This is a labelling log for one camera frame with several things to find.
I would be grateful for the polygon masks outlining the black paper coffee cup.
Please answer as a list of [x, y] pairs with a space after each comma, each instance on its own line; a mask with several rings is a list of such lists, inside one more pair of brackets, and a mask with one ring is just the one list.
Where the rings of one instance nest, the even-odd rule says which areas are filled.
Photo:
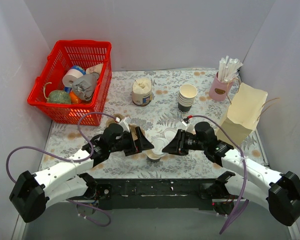
[[146, 153], [146, 156], [147, 156], [147, 159], [150, 161], [150, 162], [154, 162], [154, 163], [157, 163], [160, 161], [160, 159], [164, 156], [164, 154], [156, 154], [154, 153], [151, 149], [150, 150], [146, 150], [145, 151]]

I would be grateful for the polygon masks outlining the brown pulp cup carrier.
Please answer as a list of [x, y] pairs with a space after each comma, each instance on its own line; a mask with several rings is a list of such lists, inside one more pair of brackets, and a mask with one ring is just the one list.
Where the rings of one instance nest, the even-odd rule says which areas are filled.
[[118, 114], [115, 113], [113, 116], [114, 119], [110, 118], [106, 122], [106, 127], [109, 127], [113, 123], [118, 124], [123, 128], [124, 131], [130, 132], [134, 140], [138, 139], [137, 132], [136, 132], [137, 125], [132, 123], [132, 119], [129, 115], [123, 116], [120, 113]]

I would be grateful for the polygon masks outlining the kraft paper bag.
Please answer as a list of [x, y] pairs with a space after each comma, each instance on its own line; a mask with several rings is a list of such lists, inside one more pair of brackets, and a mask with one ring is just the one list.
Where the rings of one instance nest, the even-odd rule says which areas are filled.
[[255, 131], [267, 96], [266, 91], [242, 83], [221, 120], [222, 128], [216, 131], [217, 139], [241, 145]]

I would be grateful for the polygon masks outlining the white cup lid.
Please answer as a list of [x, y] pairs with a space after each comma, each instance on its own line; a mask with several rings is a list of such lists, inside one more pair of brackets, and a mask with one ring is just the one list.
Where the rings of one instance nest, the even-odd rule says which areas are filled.
[[168, 145], [168, 140], [165, 138], [157, 138], [155, 140], [153, 140], [152, 145], [154, 146], [154, 148], [152, 149], [153, 153], [157, 156], [164, 156], [166, 153], [162, 152], [163, 148], [166, 147]]

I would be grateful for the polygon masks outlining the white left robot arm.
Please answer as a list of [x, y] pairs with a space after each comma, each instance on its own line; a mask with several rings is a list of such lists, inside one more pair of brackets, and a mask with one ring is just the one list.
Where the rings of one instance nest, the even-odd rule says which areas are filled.
[[140, 127], [135, 131], [137, 139], [133, 139], [129, 130], [112, 123], [69, 159], [42, 171], [21, 173], [9, 200], [23, 221], [32, 222], [48, 207], [69, 198], [93, 199], [97, 194], [97, 183], [87, 170], [107, 160], [113, 152], [122, 151], [131, 156], [154, 148]]

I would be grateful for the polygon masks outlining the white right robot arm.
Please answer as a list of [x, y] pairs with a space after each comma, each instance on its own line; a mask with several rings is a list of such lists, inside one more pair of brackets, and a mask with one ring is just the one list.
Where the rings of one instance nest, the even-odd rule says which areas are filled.
[[235, 190], [243, 198], [267, 208], [280, 223], [292, 226], [300, 217], [300, 178], [293, 172], [269, 169], [248, 157], [241, 157], [230, 144], [218, 140], [214, 129], [203, 121], [195, 124], [195, 134], [178, 130], [162, 152], [185, 156], [190, 150], [203, 151], [213, 163], [232, 171], [226, 181], [216, 185], [216, 194], [227, 199]]

